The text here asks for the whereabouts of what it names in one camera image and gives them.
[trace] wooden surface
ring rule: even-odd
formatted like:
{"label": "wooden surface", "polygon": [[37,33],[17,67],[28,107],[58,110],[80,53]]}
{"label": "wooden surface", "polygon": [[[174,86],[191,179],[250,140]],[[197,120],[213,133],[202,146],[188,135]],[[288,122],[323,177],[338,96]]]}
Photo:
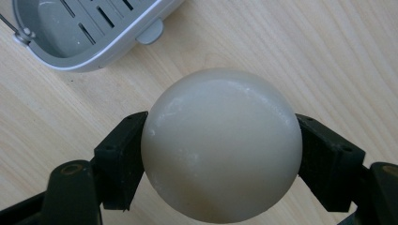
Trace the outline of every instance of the wooden surface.
{"label": "wooden surface", "polygon": [[[44,190],[56,166],[91,159],[125,116],[150,110],[172,83],[203,68],[238,68],[273,83],[366,152],[398,163],[398,1],[187,0],[162,37],[105,69],[59,72],[0,25],[0,209]],[[105,224],[203,224],[169,207],[144,176],[129,212]],[[336,224],[301,179],[240,224]]]}

